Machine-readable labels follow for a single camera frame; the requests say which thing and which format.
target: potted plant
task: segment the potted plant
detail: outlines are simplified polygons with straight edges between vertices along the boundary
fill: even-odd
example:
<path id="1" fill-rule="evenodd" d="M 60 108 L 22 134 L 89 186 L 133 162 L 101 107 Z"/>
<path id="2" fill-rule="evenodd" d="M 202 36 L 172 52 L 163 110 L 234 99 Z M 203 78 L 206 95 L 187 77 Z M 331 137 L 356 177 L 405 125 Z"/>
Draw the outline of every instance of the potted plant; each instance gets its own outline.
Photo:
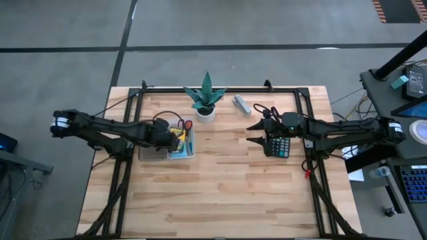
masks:
<path id="1" fill-rule="evenodd" d="M 197 113 L 197 120 L 209 123 L 215 119 L 215 103 L 218 102 L 227 89 L 220 89 L 212 93 L 212 82 L 206 72 L 201 89 L 183 87 L 185 92 L 194 100 L 193 108 Z"/>

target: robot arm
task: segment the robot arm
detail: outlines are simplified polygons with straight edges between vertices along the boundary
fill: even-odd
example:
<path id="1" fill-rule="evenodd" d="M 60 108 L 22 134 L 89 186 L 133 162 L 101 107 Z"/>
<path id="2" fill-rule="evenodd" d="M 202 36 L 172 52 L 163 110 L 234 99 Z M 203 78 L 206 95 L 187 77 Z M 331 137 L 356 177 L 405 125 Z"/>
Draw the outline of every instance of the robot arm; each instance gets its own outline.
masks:
<path id="1" fill-rule="evenodd" d="M 163 119 L 140 121 L 137 123 L 122 123 L 114 120 L 92 117 L 77 110 L 55 111 L 51 124 L 53 137 L 76 136 L 87 141 L 96 148 L 105 148 L 111 155 L 125 155 L 127 142 L 130 141 L 141 147 L 157 147 L 175 150 L 177 137 L 167 128 L 169 123 Z M 102 133 L 118 135 L 112 139 Z"/>
<path id="2" fill-rule="evenodd" d="M 267 138 L 300 137 L 311 141 L 316 155 L 327 159 L 335 149 L 363 143 L 394 146 L 406 136 L 399 122 L 386 117 L 376 117 L 361 121 L 339 121 L 328 123 L 298 113 L 283 113 L 271 117 L 264 110 L 264 119 L 248 130 L 264 130 Z M 259 138 L 249 138 L 257 143 Z"/>

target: water bottle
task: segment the water bottle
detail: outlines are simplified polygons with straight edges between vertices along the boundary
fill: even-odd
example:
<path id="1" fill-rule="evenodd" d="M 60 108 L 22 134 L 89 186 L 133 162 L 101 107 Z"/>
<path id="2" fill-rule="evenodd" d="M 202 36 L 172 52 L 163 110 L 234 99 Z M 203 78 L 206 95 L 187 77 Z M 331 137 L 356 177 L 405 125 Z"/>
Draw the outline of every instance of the water bottle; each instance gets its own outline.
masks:
<path id="1" fill-rule="evenodd" d="M 373 179 L 389 176 L 389 174 L 390 174 L 390 168 L 388 167 L 379 167 L 369 172 L 369 176 Z"/>

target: computer monitor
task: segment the computer monitor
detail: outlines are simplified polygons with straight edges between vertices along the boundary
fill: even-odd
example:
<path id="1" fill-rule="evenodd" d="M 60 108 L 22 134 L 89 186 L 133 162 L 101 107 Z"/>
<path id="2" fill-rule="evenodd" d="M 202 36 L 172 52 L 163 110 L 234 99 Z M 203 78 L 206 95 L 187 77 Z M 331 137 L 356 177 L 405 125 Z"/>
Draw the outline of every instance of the computer monitor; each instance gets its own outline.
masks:
<path id="1" fill-rule="evenodd" d="M 396 117 L 416 117 L 427 119 L 427 95 L 393 110 L 391 114 Z"/>

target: succulent plant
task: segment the succulent plant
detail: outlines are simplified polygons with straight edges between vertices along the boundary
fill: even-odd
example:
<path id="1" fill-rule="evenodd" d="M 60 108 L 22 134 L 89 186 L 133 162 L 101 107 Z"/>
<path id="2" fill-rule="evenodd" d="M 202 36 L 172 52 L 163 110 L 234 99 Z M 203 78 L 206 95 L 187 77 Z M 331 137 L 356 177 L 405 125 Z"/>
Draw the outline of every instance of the succulent plant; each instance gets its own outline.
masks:
<path id="1" fill-rule="evenodd" d="M 201 89 L 190 89 L 183 87 L 185 92 L 194 100 L 193 108 L 201 112 L 210 111 L 215 107 L 227 89 L 219 89 L 212 93 L 212 82 L 209 73 L 206 72 Z"/>

